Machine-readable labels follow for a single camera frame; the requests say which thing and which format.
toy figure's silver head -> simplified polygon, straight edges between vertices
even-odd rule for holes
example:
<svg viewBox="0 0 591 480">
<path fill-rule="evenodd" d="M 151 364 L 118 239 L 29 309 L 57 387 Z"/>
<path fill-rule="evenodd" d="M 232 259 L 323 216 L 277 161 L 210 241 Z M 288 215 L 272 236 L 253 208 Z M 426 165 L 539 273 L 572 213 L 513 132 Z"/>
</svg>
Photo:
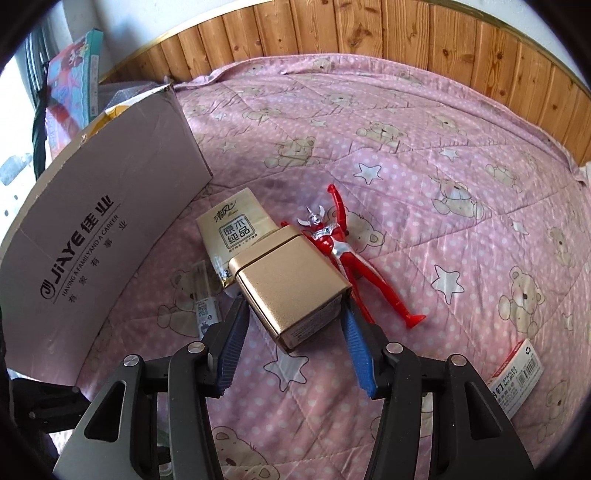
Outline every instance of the toy figure's silver head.
<svg viewBox="0 0 591 480">
<path fill-rule="evenodd" d="M 303 226 L 318 226 L 321 225 L 324 222 L 324 207 L 322 205 L 319 205 L 320 208 L 320 213 L 314 213 L 312 212 L 312 210 L 310 210 L 310 207 L 306 207 L 308 209 L 308 219 L 307 220 L 301 220 L 301 219 L 297 219 L 298 223 L 300 225 Z"/>
</svg>

black strap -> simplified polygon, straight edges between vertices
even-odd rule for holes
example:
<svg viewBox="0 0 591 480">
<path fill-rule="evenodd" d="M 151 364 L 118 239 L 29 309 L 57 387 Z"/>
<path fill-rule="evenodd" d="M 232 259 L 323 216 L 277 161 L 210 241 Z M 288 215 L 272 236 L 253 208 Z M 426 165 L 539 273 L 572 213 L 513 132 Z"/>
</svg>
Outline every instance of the black strap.
<svg viewBox="0 0 591 480">
<path fill-rule="evenodd" d="M 47 69 L 48 64 L 43 66 L 43 84 L 37 92 L 35 106 L 35 118 L 33 119 L 33 170 L 35 179 L 38 180 L 45 171 L 46 151 L 45 141 L 47 131 L 45 129 L 45 115 L 47 110 Z"/>
</svg>

cardboard box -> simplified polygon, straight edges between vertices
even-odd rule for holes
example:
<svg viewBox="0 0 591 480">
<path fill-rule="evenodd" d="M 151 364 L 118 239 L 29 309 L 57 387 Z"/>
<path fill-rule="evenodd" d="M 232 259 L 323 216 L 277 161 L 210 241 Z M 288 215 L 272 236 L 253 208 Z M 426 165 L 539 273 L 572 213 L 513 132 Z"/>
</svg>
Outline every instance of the cardboard box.
<svg viewBox="0 0 591 480">
<path fill-rule="evenodd" d="M 75 382 L 131 276 L 212 178 L 171 88 L 126 107 L 57 156 L 0 245 L 6 361 L 29 377 Z"/>
<path fill-rule="evenodd" d="M 286 353 L 337 318 L 351 288 L 291 225 L 240 252 L 229 268 L 271 338 Z"/>
</svg>

blue gripper pad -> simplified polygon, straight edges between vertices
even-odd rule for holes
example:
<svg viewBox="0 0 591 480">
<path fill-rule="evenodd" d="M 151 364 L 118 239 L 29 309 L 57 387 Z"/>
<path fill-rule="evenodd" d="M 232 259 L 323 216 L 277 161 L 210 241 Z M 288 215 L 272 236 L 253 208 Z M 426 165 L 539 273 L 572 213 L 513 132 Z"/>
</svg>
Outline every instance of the blue gripper pad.
<svg viewBox="0 0 591 480">
<path fill-rule="evenodd" d="M 365 390 L 370 398 L 373 398 L 378 390 L 374 376 L 374 360 L 363 340 L 363 334 L 355 321 L 355 317 L 349 309 L 343 309 L 340 324 L 357 374 L 359 387 Z"/>
<path fill-rule="evenodd" d="M 232 385 L 234 372 L 238 365 L 244 339 L 248 330 L 250 311 L 248 304 L 244 302 L 236 319 L 234 325 L 228 333 L 226 343 L 222 348 L 222 352 L 217 359 L 217 383 L 216 386 L 223 392 Z"/>
</svg>

gold box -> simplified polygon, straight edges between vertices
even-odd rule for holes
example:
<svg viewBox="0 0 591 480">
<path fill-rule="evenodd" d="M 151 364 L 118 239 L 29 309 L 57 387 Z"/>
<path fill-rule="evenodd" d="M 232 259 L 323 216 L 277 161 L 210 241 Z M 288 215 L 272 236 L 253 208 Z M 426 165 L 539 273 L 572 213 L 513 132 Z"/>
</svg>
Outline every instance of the gold box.
<svg viewBox="0 0 591 480">
<path fill-rule="evenodd" d="M 337 318 L 351 284 L 302 233 L 283 227 L 233 257 L 229 269 L 286 353 Z"/>
</svg>

